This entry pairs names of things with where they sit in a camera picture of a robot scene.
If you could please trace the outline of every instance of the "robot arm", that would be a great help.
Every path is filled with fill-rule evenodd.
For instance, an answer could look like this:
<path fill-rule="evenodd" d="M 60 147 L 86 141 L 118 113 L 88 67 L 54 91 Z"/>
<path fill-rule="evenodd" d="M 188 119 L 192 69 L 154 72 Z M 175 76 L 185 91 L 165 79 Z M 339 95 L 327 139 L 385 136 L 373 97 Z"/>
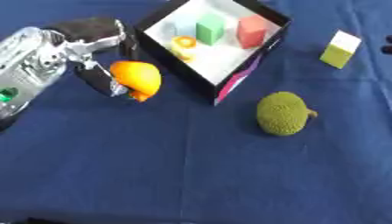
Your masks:
<path fill-rule="evenodd" d="M 134 32 L 119 20 L 92 17 L 63 22 L 46 28 L 54 34 L 63 35 L 59 44 L 68 60 L 77 63 L 75 74 L 96 91 L 117 96 L 128 89 L 115 81 L 109 71 L 93 59 L 93 53 L 119 47 L 122 56 L 137 60 L 137 40 Z"/>
<path fill-rule="evenodd" d="M 76 75 L 98 92 L 107 96 L 127 93 L 129 89 L 93 58 L 94 53 L 115 47 L 128 60 L 137 60 L 134 32 L 121 21 L 105 17 L 44 29 L 25 27 L 0 42 L 0 131 L 66 71 L 68 61 L 76 63 Z"/>

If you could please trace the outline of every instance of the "green durian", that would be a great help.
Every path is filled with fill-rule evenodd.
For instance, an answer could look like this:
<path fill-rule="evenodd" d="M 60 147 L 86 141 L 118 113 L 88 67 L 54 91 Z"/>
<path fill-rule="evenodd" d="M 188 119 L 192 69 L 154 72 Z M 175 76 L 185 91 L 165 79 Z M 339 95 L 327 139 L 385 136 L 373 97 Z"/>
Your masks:
<path fill-rule="evenodd" d="M 257 105 L 257 121 L 267 133 L 276 136 L 290 136 L 301 131 L 309 116 L 318 113 L 308 109 L 296 94 L 277 92 L 261 99 Z"/>

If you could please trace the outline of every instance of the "green and yellow block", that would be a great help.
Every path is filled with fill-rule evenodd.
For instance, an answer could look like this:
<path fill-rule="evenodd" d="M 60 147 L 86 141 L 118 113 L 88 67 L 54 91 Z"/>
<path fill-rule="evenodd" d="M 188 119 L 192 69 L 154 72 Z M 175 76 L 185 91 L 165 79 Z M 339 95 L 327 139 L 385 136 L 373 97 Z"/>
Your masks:
<path fill-rule="evenodd" d="M 360 44 L 360 38 L 338 31 L 320 59 L 333 67 L 341 69 L 353 57 Z"/>

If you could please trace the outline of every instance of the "durian stem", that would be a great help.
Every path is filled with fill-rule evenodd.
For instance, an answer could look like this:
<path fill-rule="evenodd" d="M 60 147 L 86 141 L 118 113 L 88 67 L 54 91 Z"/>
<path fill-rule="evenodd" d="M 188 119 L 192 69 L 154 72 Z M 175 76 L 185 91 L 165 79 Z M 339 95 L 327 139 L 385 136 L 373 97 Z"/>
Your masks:
<path fill-rule="evenodd" d="M 317 113 L 317 112 L 314 111 L 314 110 L 308 109 L 308 111 L 309 111 L 309 116 L 311 116 L 311 117 L 316 118 L 316 117 L 319 116 L 319 113 Z"/>

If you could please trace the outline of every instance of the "green light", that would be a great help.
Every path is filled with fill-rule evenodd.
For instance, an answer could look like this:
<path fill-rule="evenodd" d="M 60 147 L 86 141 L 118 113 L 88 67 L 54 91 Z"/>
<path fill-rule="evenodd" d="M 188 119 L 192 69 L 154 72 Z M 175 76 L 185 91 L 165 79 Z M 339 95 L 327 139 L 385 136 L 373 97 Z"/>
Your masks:
<path fill-rule="evenodd" d="M 18 95 L 18 89 L 15 87 L 7 87 L 0 90 L 0 102 L 9 102 Z"/>

